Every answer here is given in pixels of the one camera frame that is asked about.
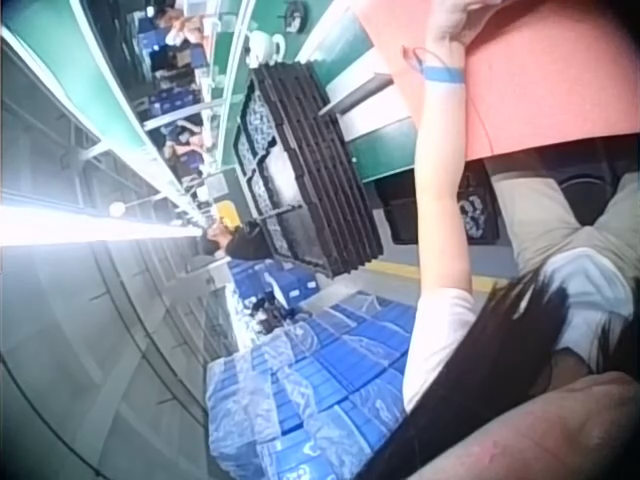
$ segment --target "skin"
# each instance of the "skin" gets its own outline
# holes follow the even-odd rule
[[[622,373],[583,377],[509,411],[413,480],[579,480],[609,464],[640,421],[640,388]]]
[[[425,64],[464,68],[467,45],[506,3],[432,0]],[[415,158],[422,294],[441,288],[471,292],[457,202],[465,148],[465,85],[427,81]],[[556,352],[536,388],[547,393],[489,423],[412,478],[590,478],[639,421],[638,384],[618,373],[589,375],[585,362],[570,350]]]
[[[207,238],[209,240],[213,240],[214,242],[218,242],[220,248],[224,250],[233,238],[233,234],[231,233],[231,230],[224,224],[224,222],[219,221],[214,223],[207,229]]]

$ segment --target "pink paper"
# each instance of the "pink paper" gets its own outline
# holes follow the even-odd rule
[[[423,46],[429,0],[354,8],[419,125],[424,82],[401,47]],[[469,160],[640,131],[637,52],[593,0],[520,0],[498,12],[469,50],[467,85]]]

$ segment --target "long black hair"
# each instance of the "long black hair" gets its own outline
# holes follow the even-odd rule
[[[637,282],[634,293],[633,319],[616,345],[609,345],[609,323],[603,328],[594,373],[621,371],[638,380]],[[494,289],[431,386],[356,478],[407,478],[534,397],[533,388],[549,368],[567,313],[566,291],[552,289],[540,269]],[[632,458],[637,446],[636,434],[623,461]],[[620,478],[640,478],[625,475]]]

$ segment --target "fluorescent light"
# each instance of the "fluorescent light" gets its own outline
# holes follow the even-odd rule
[[[114,218],[120,218],[126,211],[127,206],[124,204],[124,202],[113,202],[111,205],[109,205],[109,215]]]
[[[197,237],[202,229],[130,222],[32,207],[0,206],[0,246]]]

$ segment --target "yellow stripe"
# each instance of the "yellow stripe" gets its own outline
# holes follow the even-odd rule
[[[387,275],[395,275],[397,277],[404,277],[415,281],[420,280],[420,269],[415,265],[374,260],[371,263],[367,264],[365,268],[367,270],[385,273]],[[473,277],[471,277],[471,281],[474,292],[489,293],[496,284],[504,284],[506,282],[506,279],[474,275]]]

